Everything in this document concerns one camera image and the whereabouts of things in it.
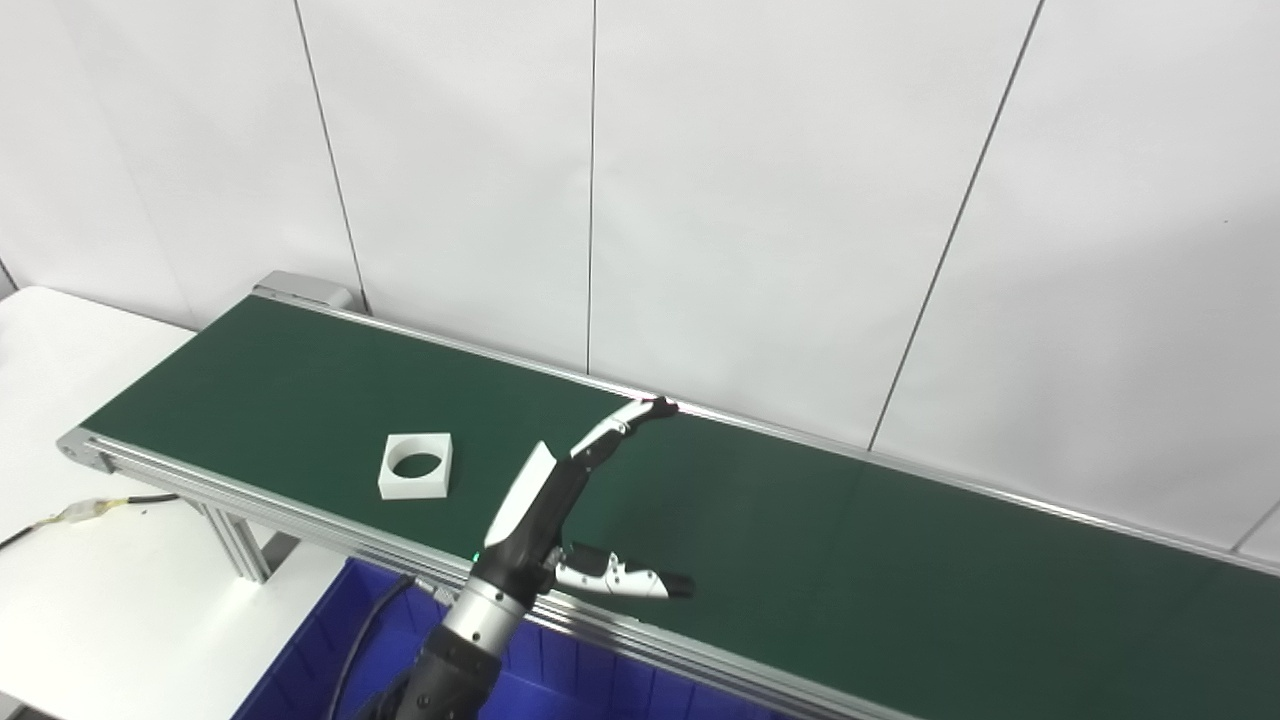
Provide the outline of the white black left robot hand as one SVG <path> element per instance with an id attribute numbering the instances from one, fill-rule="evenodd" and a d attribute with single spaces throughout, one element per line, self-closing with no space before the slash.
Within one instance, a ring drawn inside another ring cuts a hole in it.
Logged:
<path id="1" fill-rule="evenodd" d="M 663 396 L 635 398 L 596 423 L 563 457 L 535 445 L 483 541 L 471 575 L 525 607 L 556 585 L 598 594 L 686 600 L 691 577 L 662 571 L 595 546 L 564 544 L 563 525 L 591 474 L 648 421 L 678 414 Z"/>

